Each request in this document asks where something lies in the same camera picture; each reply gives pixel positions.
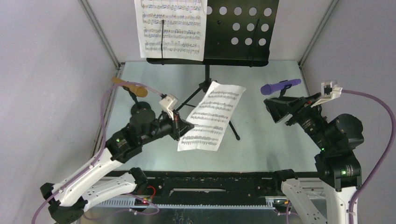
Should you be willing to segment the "sheet music page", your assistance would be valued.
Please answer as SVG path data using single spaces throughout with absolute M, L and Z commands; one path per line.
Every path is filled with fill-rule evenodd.
M 134 1 L 141 58 L 203 61 L 206 0 Z
M 181 137 L 177 150 L 217 151 L 245 87 L 213 81 L 186 121 L 194 128 Z

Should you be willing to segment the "black music stand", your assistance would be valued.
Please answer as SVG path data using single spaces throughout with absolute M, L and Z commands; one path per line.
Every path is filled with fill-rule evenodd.
M 212 81 L 210 66 L 263 67 L 269 63 L 270 42 L 276 21 L 277 0 L 208 1 L 203 61 L 148 58 L 150 64 L 197 64 L 205 66 L 205 80 L 177 109 L 189 105 Z

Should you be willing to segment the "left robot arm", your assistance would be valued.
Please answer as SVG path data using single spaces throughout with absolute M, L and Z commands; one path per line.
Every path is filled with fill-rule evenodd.
M 165 117 L 157 118 L 149 108 L 135 110 L 129 123 L 114 133 L 104 148 L 72 176 L 61 183 L 42 185 L 40 191 L 48 201 L 50 216 L 59 224 L 71 224 L 103 201 L 126 193 L 146 192 L 148 180 L 140 168 L 131 168 L 121 177 L 103 184 L 97 182 L 141 153 L 143 145 L 165 136 L 180 140 L 194 128 L 194 124 L 180 118 L 175 110 L 162 115 Z

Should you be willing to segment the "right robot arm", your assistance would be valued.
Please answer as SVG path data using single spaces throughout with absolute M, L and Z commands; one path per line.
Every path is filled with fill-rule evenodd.
M 275 123 L 288 115 L 287 126 L 299 124 L 320 149 L 315 167 L 324 184 L 328 224 L 357 221 L 353 194 L 362 187 L 361 165 L 354 149 L 364 142 L 362 122 L 351 114 L 341 114 L 332 121 L 321 114 L 320 93 L 309 97 L 269 98 L 264 100 Z

